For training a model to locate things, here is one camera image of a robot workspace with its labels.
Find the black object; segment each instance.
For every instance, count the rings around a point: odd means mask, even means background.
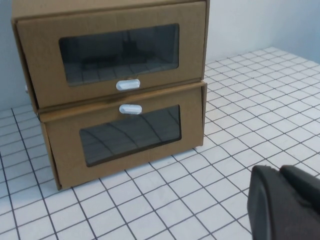
[[[294,166],[254,166],[247,210],[253,240],[320,240],[320,180]]]

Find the cardboard drawer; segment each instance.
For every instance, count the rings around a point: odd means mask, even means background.
[[[199,82],[40,114],[57,185],[75,186],[202,145],[206,93]]]
[[[200,81],[206,6],[197,1],[14,20],[37,108]]]

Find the brown cardboard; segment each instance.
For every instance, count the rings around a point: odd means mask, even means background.
[[[69,87],[58,45],[63,36],[179,23],[179,67],[139,75],[139,89],[200,81],[204,76],[208,6],[209,0],[13,0],[12,27],[35,112],[120,93],[115,88],[120,78]]]
[[[49,141],[49,138],[48,138],[46,125],[43,124],[42,122],[41,122],[41,129],[42,129],[42,134],[43,134],[43,138],[44,138],[44,142],[45,142],[45,147],[46,147],[46,150],[48,152],[48,157],[49,157],[49,161],[50,161],[50,165],[51,165],[51,170],[52,170],[52,173],[53,173],[53,176],[54,176],[54,179],[55,179],[56,188],[58,190],[60,190],[61,189],[61,184],[59,182],[59,175],[58,175],[58,171],[57,171],[56,162],[55,162],[52,150],[51,150],[51,145],[50,145],[50,141]]]
[[[20,42],[20,39],[19,39],[19,35],[18,35],[18,31],[17,31],[16,25],[15,25],[15,23],[13,21],[11,22],[11,25],[12,25],[13,35],[14,35],[14,38],[15,38],[16,47],[18,49],[18,54],[19,54],[19,59],[20,59],[20,63],[21,63],[21,66],[22,66],[22,70],[23,70],[24,79],[25,79],[25,82],[26,82],[26,86],[28,88],[28,94],[29,94],[29,97],[30,97],[30,100],[31,100],[33,111],[36,113],[38,108],[39,108],[39,106],[38,106],[38,103],[36,101],[37,98],[36,98],[36,95],[35,95],[34,88],[32,86],[32,81],[31,81],[31,77],[30,77],[30,74],[29,74],[28,66],[26,64],[26,59],[25,59],[25,56],[23,54],[23,50],[22,50],[22,46],[21,46],[21,42]]]
[[[21,20],[81,12],[135,9],[199,1],[201,0],[13,0],[12,17]]]
[[[202,79],[205,79],[205,71],[206,71],[206,56],[207,56],[207,44],[208,44],[209,16],[210,16],[210,0],[206,0]]]
[[[40,114],[57,186],[68,188],[202,145],[206,87],[198,82]],[[182,139],[87,167],[79,130],[126,118],[119,113],[121,104],[139,104],[142,113],[179,105]]]

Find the tile grout line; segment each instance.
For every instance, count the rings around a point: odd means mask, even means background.
[[[198,179],[196,179],[196,178],[189,172],[189,170],[188,170],[181,162],[179,162],[179,163],[180,163],[181,166],[187,171],[187,173],[189,173],[188,175],[190,175],[200,186],[203,186],[203,185],[198,181]],[[229,181],[232,185],[234,185],[234,186],[239,190],[239,192],[237,192],[237,194],[239,194],[239,193],[244,194],[244,192],[243,192],[238,186],[236,186],[232,181],[230,181],[224,174],[222,174],[222,172],[220,172],[216,167],[214,167],[214,165],[212,165],[212,167],[215,168],[215,170],[218,171],[222,176],[224,176],[223,179],[226,179],[227,181]],[[225,206],[222,205],[222,202],[223,202],[223,201],[218,201],[218,200],[211,194],[211,192],[209,192],[209,191],[207,190],[207,188],[204,187],[204,190],[205,190],[209,195],[211,195],[217,203],[219,203],[220,207],[222,207],[234,220],[236,220],[236,218],[229,212],[229,210],[226,209]]]
[[[148,163],[158,174],[159,174],[159,176],[162,178],[162,180],[166,183],[166,185],[171,189],[171,191],[173,191],[174,192],[174,194],[178,197],[178,199],[177,200],[180,200],[181,201],[181,203],[190,211],[190,213],[191,213],[191,216],[190,217],[188,217],[187,219],[189,219],[189,218],[192,218],[192,217],[195,217],[195,219],[202,225],[202,227],[210,234],[210,231],[209,231],[209,229],[203,224],[203,222],[202,221],[200,221],[200,219],[198,218],[198,216],[189,208],[189,206],[182,200],[182,197],[180,197],[177,193],[176,193],[176,191],[172,188],[172,186],[170,186],[170,184],[167,182],[167,180],[161,175],[161,173],[157,170],[157,169],[155,169],[154,168],[154,166],[152,166],[152,164],[149,162]]]
[[[135,180],[131,177],[130,174],[128,174],[127,170],[124,170],[124,172],[128,175],[128,177],[131,179],[131,181],[133,182],[133,184],[135,185],[135,187],[138,189],[138,191],[140,192],[141,196],[143,196],[144,200],[146,200],[146,202],[149,204],[149,206],[152,209],[152,212],[155,213],[157,215],[157,217],[160,219],[160,221],[162,222],[163,226],[165,227],[165,230],[167,230],[171,236],[173,237],[174,240],[177,240],[176,237],[174,236],[174,234],[170,231],[170,228],[166,225],[165,221],[160,217],[160,215],[157,213],[157,211],[155,210],[155,208],[151,205],[150,201],[147,199],[147,197],[145,196],[145,194],[140,190],[140,188],[138,187],[137,183],[135,182]]]
[[[26,144],[25,144],[24,138],[23,138],[23,136],[22,136],[22,134],[21,134],[21,132],[20,132],[19,124],[18,124],[18,122],[17,122],[17,119],[16,119],[16,116],[15,116],[15,113],[14,113],[14,111],[13,111],[13,109],[12,109],[12,108],[11,108],[11,111],[12,111],[12,114],[13,114],[14,120],[15,120],[15,122],[16,122],[16,126],[17,126],[17,128],[18,128],[18,130],[19,130],[19,133],[20,133],[20,136],[21,136],[21,139],[22,139],[22,143],[23,143],[23,145],[24,145],[25,152],[26,152],[27,157],[28,157],[28,159],[29,159],[29,162],[30,162],[30,165],[31,165],[31,168],[32,168],[33,174],[34,174],[34,178],[35,178],[35,180],[36,180],[36,183],[37,183],[38,189],[39,189],[39,191],[40,191],[40,194],[41,194],[41,197],[42,197],[42,200],[43,200],[43,204],[44,204],[45,209],[46,209],[46,212],[47,212],[47,214],[48,214],[48,217],[49,217],[49,220],[50,220],[50,223],[51,223],[51,226],[52,226],[52,229],[53,229],[54,235],[55,235],[56,239],[57,239],[57,240],[59,240],[59,238],[58,238],[58,234],[57,234],[57,231],[56,231],[56,228],[55,228],[55,226],[54,226],[53,220],[52,220],[52,218],[51,218],[51,215],[50,215],[50,212],[49,212],[49,209],[48,209],[48,206],[47,206],[47,203],[46,203],[45,198],[44,198],[44,195],[43,195],[43,193],[42,193],[42,190],[41,190],[41,187],[40,187],[40,184],[39,184],[39,181],[38,181],[37,175],[36,175],[36,173],[35,173],[35,170],[34,170],[33,164],[32,164],[32,162],[31,162],[31,159],[30,159],[30,156],[29,156],[29,153],[28,153],[28,150],[27,150],[27,147],[26,147]]]
[[[77,194],[76,194],[75,189],[74,189],[73,187],[71,187],[71,189],[72,189],[72,192],[73,192],[73,194],[74,194],[74,196],[75,196],[75,198],[76,198],[76,201],[77,201],[76,204],[79,204],[79,206],[80,206],[80,208],[81,208],[81,211],[82,211],[82,213],[83,213],[83,215],[84,215],[84,217],[85,217],[85,220],[86,220],[86,222],[88,223],[89,228],[90,228],[90,230],[91,230],[91,232],[92,232],[92,234],[93,234],[93,237],[94,237],[95,240],[97,240],[97,235],[96,235],[94,229],[92,228],[91,223],[90,223],[89,220],[88,220],[87,214],[85,213],[84,208],[82,207],[82,205],[81,205],[81,203],[80,203],[80,201],[79,201],[79,198],[78,198],[78,196],[77,196]]]
[[[108,194],[109,198],[111,199],[112,204],[115,206],[117,212],[118,212],[119,215],[121,216],[121,218],[122,218],[125,226],[129,229],[129,231],[130,231],[130,233],[132,234],[132,236],[134,237],[134,239],[137,240],[136,236],[134,235],[134,232],[133,232],[132,229],[129,227],[129,224],[127,223],[125,217],[123,216],[123,214],[122,214],[121,211],[119,210],[118,205],[116,204],[116,202],[114,201],[114,199],[111,197],[111,194],[110,194],[108,188],[104,185],[104,183],[102,182],[102,180],[101,180],[100,178],[99,178],[99,181],[100,181],[100,183],[102,184],[102,186],[104,187],[104,189],[105,189],[106,193]]]
[[[13,221],[14,221],[16,233],[17,233],[17,236],[18,236],[18,240],[21,240],[20,233],[19,233],[19,229],[18,229],[18,224],[17,224],[17,218],[16,218],[16,214],[15,214],[15,211],[14,211],[14,206],[13,206],[13,203],[12,203],[11,194],[10,194],[10,190],[9,190],[9,184],[8,184],[8,181],[7,181],[6,172],[5,172],[5,170],[4,170],[4,163],[3,163],[3,161],[2,161],[1,152],[0,152],[0,161],[1,161],[2,168],[3,168],[3,175],[4,175],[4,179],[5,179],[5,184],[6,184],[6,190],[7,190],[7,193],[8,193],[8,198],[9,198],[9,201],[10,201],[10,206],[11,206],[11,211],[12,211],[12,215],[13,215]]]

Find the cardboard flap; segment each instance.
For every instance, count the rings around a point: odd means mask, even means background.
[[[15,20],[81,12],[133,9],[149,6],[200,2],[201,0],[12,0]]]
[[[144,100],[144,99],[149,99],[149,98],[154,98],[157,96],[162,96],[162,95],[167,95],[167,94],[172,94],[188,89],[193,89],[193,88],[199,88],[204,86],[204,82],[196,82],[196,83],[191,83],[191,84],[186,84],[186,85],[181,85],[181,86],[176,86],[176,87],[171,87],[171,88],[165,88],[161,90],[155,90],[151,92],[145,92],[141,94],[134,94],[134,95],[128,95],[125,97],[121,98],[114,98],[114,99],[109,99],[106,101],[101,101],[101,102],[95,102],[91,104],[86,104],[86,105],[81,105],[81,106],[75,106],[72,108],[67,108],[67,109],[61,109],[61,110],[56,110],[52,112],[46,112],[46,113],[40,113],[40,121],[43,123],[47,122],[52,122],[55,120],[63,119],[63,118],[68,118],[80,114],[86,114],[94,111],[99,111],[107,108],[112,108],[114,106],[118,106],[121,104],[127,104],[127,103],[132,103],[134,101],[138,100]]]
[[[41,129],[42,129],[42,134],[43,134],[43,138],[44,138],[44,142],[45,142],[45,147],[48,152],[48,157],[50,160],[50,165],[51,165],[52,173],[54,176],[55,184],[56,184],[57,189],[60,190],[62,188],[62,186],[59,181],[58,170],[57,170],[54,154],[51,150],[51,145],[50,145],[49,137],[47,134],[46,126],[43,123],[41,123]]]
[[[201,87],[202,91],[202,127],[203,135],[205,134],[205,122],[206,122],[206,107],[207,107],[207,88],[208,84],[201,81],[204,85]]]

